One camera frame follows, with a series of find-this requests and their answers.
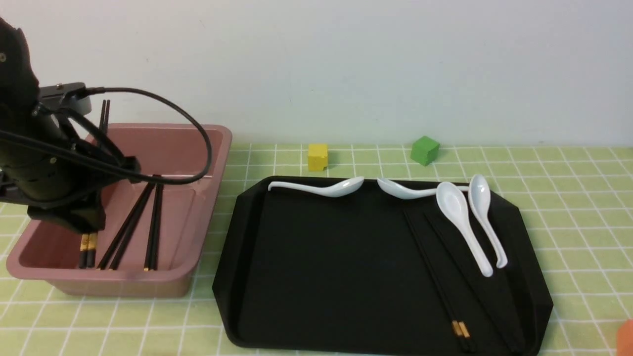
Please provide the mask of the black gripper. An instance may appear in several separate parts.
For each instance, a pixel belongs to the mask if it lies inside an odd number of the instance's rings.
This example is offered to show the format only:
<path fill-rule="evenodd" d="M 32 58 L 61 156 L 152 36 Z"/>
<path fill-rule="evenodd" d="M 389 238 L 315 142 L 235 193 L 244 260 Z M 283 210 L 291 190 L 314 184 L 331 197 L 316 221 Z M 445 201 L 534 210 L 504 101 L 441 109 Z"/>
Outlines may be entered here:
<path fill-rule="evenodd" d="M 101 192 L 120 180 L 62 158 L 55 148 L 75 158 L 90 158 L 138 172 L 133 156 L 120 149 L 77 111 L 1 108 L 1 200 L 27 206 L 34 220 L 48 221 L 77 233 L 104 230 L 106 213 Z"/>

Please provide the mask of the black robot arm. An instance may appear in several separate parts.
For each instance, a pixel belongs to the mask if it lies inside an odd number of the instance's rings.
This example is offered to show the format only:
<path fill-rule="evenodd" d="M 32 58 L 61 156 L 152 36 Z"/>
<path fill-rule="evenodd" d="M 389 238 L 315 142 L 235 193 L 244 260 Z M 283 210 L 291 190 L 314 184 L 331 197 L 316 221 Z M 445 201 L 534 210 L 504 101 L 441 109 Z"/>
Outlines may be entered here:
<path fill-rule="evenodd" d="M 23 31 L 5 21 L 0 51 L 2 202 L 27 206 L 30 218 L 76 233 L 104 230 L 101 191 L 119 177 L 77 159 L 140 171 L 136 157 L 108 137 L 109 105 L 95 126 L 85 117 L 92 109 L 85 84 L 41 87 Z"/>

